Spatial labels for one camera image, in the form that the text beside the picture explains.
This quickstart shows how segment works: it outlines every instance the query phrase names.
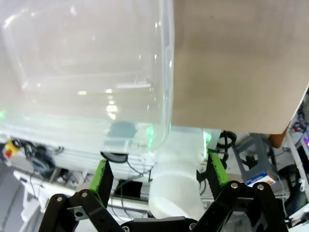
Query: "gray plastic part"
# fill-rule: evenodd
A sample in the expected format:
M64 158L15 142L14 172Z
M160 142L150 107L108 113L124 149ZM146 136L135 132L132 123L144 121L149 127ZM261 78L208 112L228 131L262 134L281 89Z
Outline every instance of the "gray plastic part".
M248 151L248 148L253 145L255 146L255 154L258 157L257 164L250 170L245 170L242 159L240 158L240 154L241 152ZM267 172L275 179L277 179L277 168L269 162L266 147L270 147L271 149L271 144L269 143L268 139L260 134L251 134L246 141L239 144L238 146L233 146L235 157L245 183L263 172Z

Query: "screw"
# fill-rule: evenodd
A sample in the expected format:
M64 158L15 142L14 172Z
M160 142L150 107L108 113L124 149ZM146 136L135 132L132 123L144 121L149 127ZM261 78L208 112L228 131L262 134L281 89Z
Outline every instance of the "screw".
M232 187L233 189L237 189L237 188L238 188L238 184L237 184L237 183L232 183L232 184L231 184L231 187Z
M191 223L189 229L192 230L195 227L196 223Z
M125 231L125 232L130 232L130 228L128 226L123 226L122 229Z
M258 188L259 190L263 190L263 189L264 189L264 186L260 184L260 185L257 186L257 188Z

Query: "cable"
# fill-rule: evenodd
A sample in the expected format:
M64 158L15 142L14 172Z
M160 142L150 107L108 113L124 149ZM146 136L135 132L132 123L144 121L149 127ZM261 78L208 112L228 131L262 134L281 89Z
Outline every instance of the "cable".
M283 151L280 152L279 154L276 154L275 157L280 156L280 155L284 154L285 152L289 152L289 153L291 152L291 150L289 148L287 148L287 147L284 147L284 148L286 148L286 149L282 149Z
M133 168L133 167L131 166L131 164L129 163L129 160L128 160L128 159L126 160L126 162L127 162L127 164L129 165L129 167L130 167L132 170L134 170L134 171L137 172L138 174L142 175L141 172L137 171L135 168Z
M280 179L280 177L278 176L278 179L279 179L279 182L280 182L280 184L281 184L281 187L282 187L282 195L284 196L284 197L286 197L286 195L285 195L285 191L284 191L284 187L283 187L283 183L282 183L282 181L281 181L281 179ZM285 214L285 217L287 218L288 217L288 215L287 215L287 213L286 213L286 210L285 210L285 199L283 199L282 200L282 206L283 206L283 211L284 211L284 214Z
M4 231L5 231L6 223L8 222L9 216L10 216L10 214L11 214L11 210L12 210L12 208L13 208L13 205L14 205L15 201L16 201L16 198L17 198L17 195L18 195L18 193L19 193L19 190L20 190L21 186L22 186L22 184L20 183L20 184L18 185L17 190L15 191L15 193L14 193L14 195L13 195L13 198L12 198L10 204L9 204L9 208L8 208L8 210L6 211L6 215L5 215L4 219L3 219L3 222L2 222L2 225L1 225L1 231L0 231L0 232L4 232Z
M221 144L221 143L218 142L217 148L218 149L224 149L224 153L223 153L224 155L223 155L223 158L221 159L221 163L222 163L224 169L226 169L227 168L226 161L229 157L229 154L228 154L227 151L231 146L233 146L235 144L237 136L231 131L225 131L224 130L220 134L219 138L224 138L224 142L225 142L224 144Z
M130 181L132 181L132 180L134 180L134 179L138 179L138 178L144 176L144 174L149 173L152 169L153 169L153 166L152 166L149 170L147 170L147 171L145 171L145 172L143 172L143 173L140 173L139 175L134 175L134 176L132 176L132 177L129 177L128 180L126 180L125 182L119 184L119 185L115 188L114 193L113 193L112 196L111 196L111 208L112 208L112 212L114 213L114 215L115 215L119 220L124 221L123 219L121 219L121 218L115 213L115 210L114 210L114 207L113 207L113 204L112 204L112 201L113 201L113 198L114 198L115 193L120 189L120 196L121 196L121 206L122 206L122 209L124 210L125 214L126 214L129 218L132 218L132 216L126 211L126 209L125 209L125 207L124 207L123 195L122 195L122 186L125 185L125 184L127 184L127 183L129 183Z
M64 151L64 147L59 146L58 149L56 149L56 150L54 151L54 154L53 154L53 155L54 155L54 156L57 156L57 155L61 154L63 151Z
M205 190L206 190L206 180L204 180L203 182L204 182L204 188L203 188L203 190L201 191L201 193L199 194L200 196L203 195L203 193L204 193Z
M31 178L33 177L33 175L34 175L34 173L32 173L31 175L30 175L30 184L31 184L31 187L32 187L32 190L33 190L33 195L34 195L34 197L35 198L37 198L37 196L35 195L35 191L34 191L34 187L33 187L33 184L32 184L32 181L31 181Z

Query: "white pipe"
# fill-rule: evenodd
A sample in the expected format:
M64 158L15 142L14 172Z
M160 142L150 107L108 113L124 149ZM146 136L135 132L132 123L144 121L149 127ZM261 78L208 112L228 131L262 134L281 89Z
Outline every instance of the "white pipe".
M285 135L285 138L287 140L287 143L291 149L291 153L293 155L293 158L294 158L294 161L295 161L295 164L298 168L298 171L299 171L299 174L300 174L300 177L305 181L305 194L306 194L306 198L307 198L307 201L309 201L309 184L308 184L308 179L307 179L307 176L306 176L306 172L304 170L304 167L303 167L303 163L301 162L301 159L299 157L299 153L292 141L292 138L289 134L289 132L286 133Z

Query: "plastic bin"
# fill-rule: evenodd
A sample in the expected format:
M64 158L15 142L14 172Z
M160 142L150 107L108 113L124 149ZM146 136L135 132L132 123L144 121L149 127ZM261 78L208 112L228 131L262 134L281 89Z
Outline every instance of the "plastic bin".
M0 32L0 132L93 152L164 142L172 0L4 0Z

